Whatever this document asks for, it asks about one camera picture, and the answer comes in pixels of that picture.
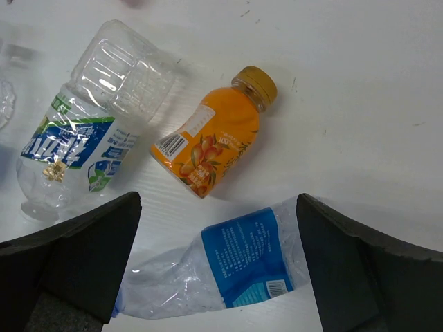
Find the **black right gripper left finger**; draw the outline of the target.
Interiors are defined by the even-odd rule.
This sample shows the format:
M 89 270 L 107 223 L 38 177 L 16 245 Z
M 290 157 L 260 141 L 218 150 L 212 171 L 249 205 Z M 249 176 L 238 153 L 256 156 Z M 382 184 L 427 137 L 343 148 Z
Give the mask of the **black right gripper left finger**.
M 128 192 L 87 213 L 1 243 L 2 331 L 101 331 L 141 217 Z

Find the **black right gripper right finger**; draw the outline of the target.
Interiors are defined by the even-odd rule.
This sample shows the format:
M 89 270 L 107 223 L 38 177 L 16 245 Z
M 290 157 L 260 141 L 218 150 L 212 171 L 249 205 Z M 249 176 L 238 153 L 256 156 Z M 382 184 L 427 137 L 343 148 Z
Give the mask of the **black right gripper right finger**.
M 308 194 L 300 238 L 324 331 L 441 331 L 442 253 L 370 228 Z

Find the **orange juice bottle gold cap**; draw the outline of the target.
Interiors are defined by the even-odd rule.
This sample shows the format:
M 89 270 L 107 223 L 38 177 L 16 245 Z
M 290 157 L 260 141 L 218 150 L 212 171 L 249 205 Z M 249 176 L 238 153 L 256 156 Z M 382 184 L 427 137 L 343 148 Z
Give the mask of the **orange juice bottle gold cap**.
M 155 142 L 150 153 L 173 177 L 203 199 L 255 142 L 260 115 L 278 89 L 256 66 L 243 68 L 230 86 L 206 95 L 187 121 Z

